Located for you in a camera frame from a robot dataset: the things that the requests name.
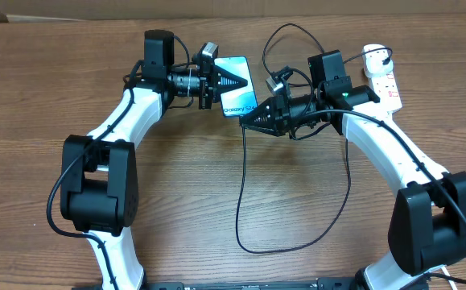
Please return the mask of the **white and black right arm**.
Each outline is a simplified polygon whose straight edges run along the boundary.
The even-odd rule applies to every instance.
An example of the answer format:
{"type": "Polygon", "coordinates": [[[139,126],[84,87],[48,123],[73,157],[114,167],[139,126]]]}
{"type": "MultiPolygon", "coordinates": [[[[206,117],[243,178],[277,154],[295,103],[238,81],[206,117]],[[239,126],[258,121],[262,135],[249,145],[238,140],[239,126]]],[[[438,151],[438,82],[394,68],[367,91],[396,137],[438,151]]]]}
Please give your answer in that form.
{"type": "Polygon", "coordinates": [[[338,283],[340,289],[424,289],[441,268],[466,258],[466,172],[451,173],[398,128],[382,93],[353,86],[339,51],[308,59],[311,92],[292,97],[290,71],[267,81],[272,95],[240,119],[243,130],[294,135],[304,126],[333,126],[357,145],[395,196],[389,251],[338,283]]]}

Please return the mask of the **blue-framed smartphone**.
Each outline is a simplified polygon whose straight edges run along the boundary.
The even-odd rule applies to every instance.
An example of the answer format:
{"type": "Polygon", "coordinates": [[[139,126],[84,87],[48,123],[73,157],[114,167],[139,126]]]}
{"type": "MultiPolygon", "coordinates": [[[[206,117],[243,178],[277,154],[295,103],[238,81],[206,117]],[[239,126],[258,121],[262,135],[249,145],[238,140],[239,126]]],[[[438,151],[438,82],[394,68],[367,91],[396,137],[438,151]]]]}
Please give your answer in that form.
{"type": "Polygon", "coordinates": [[[221,57],[214,60],[218,76],[218,96],[226,118],[248,114],[258,106],[256,93],[245,56],[221,57]]]}

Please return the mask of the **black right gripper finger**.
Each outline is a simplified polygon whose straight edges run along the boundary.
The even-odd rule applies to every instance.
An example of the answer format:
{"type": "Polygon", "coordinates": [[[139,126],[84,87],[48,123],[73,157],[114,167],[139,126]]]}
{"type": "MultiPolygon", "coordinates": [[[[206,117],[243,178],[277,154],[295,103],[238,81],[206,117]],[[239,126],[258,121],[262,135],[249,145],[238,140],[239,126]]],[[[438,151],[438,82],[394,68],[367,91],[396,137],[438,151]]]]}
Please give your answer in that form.
{"type": "Polygon", "coordinates": [[[265,128],[265,127],[248,125],[248,124],[243,124],[241,127],[244,128],[244,129],[248,129],[248,130],[251,130],[251,131],[256,131],[256,132],[259,132],[259,133],[272,135],[272,136],[276,136],[276,137],[279,137],[281,135],[280,131],[275,130],[273,128],[265,128]]]}
{"type": "Polygon", "coordinates": [[[240,117],[241,126],[273,126],[275,97],[269,97],[248,114],[240,117]]]}

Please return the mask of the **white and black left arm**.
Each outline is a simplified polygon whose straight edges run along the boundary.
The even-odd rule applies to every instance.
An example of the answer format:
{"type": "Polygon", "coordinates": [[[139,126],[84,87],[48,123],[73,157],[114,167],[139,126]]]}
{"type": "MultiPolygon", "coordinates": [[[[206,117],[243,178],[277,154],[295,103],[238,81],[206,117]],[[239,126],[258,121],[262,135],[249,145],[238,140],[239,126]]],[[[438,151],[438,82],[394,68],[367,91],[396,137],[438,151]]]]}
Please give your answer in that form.
{"type": "Polygon", "coordinates": [[[197,97],[202,110],[219,102],[227,117],[233,106],[255,98],[244,56],[220,57],[217,45],[206,42],[186,63],[176,64],[177,42],[171,31],[145,31],[143,57],[125,76],[116,109],[87,135],[64,141],[47,223],[59,235],[89,241],[103,278],[99,289],[148,287],[131,229],[139,204],[135,154],[174,98],[197,97]]]}

